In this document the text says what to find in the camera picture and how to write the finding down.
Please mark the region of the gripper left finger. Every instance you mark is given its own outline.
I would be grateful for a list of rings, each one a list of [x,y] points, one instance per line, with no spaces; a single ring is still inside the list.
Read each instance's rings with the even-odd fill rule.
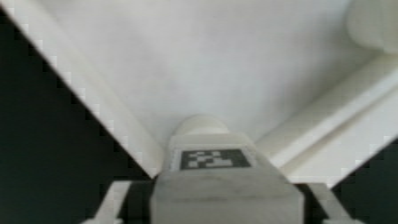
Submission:
[[[129,181],[115,181],[109,184],[93,217],[88,218],[79,224],[122,224],[118,212],[129,187]]]

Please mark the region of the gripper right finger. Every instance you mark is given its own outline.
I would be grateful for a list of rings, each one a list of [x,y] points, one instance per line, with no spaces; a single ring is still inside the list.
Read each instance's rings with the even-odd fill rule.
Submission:
[[[364,224],[360,220],[351,218],[326,184],[308,183],[307,187],[326,214],[321,224]]]

